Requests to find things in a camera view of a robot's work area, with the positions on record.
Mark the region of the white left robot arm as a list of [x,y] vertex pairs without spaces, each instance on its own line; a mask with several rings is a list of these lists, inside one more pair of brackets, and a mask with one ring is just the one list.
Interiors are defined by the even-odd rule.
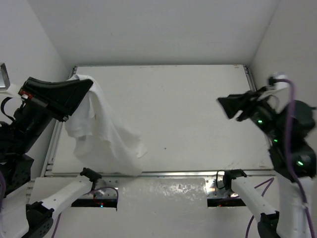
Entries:
[[92,81],[45,82],[28,78],[6,100],[21,103],[8,122],[0,123],[0,235],[3,238],[43,238],[56,218],[80,197],[90,194],[101,175],[84,168],[59,189],[35,197],[30,149],[53,121],[72,116],[92,87]]

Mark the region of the white printed t-shirt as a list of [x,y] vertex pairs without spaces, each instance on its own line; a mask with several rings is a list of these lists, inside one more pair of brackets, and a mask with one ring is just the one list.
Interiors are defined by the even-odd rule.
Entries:
[[89,75],[75,74],[70,82],[91,80],[93,85],[64,124],[75,139],[73,154],[86,166],[103,173],[138,176],[147,149],[138,131],[130,129],[114,113],[99,83]]

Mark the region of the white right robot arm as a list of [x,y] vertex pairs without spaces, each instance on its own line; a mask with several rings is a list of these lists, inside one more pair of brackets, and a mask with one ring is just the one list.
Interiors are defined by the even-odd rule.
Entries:
[[311,195],[317,155],[306,142],[315,127],[313,107],[291,100],[281,112],[261,92],[248,91],[218,98],[229,119],[251,120],[271,141],[268,150],[279,189],[279,207],[270,205],[241,170],[226,170],[223,189],[236,193],[257,222],[262,238],[313,238]]

